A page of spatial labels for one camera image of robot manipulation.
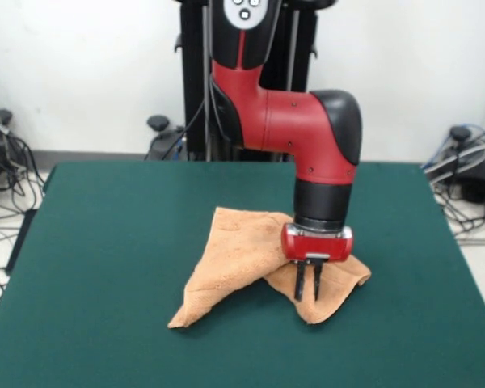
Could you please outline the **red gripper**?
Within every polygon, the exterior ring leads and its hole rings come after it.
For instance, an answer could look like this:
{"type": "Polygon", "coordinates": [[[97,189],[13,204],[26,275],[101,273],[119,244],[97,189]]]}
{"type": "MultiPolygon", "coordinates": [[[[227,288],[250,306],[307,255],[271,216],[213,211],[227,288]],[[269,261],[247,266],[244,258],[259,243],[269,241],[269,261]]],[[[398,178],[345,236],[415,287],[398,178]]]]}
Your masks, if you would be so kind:
{"type": "Polygon", "coordinates": [[[338,233],[321,233],[305,230],[293,223],[286,223],[281,231],[281,246],[285,257],[297,261],[294,299],[303,298],[307,262],[322,260],[314,264],[314,299],[318,300],[323,261],[345,261],[353,248],[353,233],[345,226],[338,233]]]}

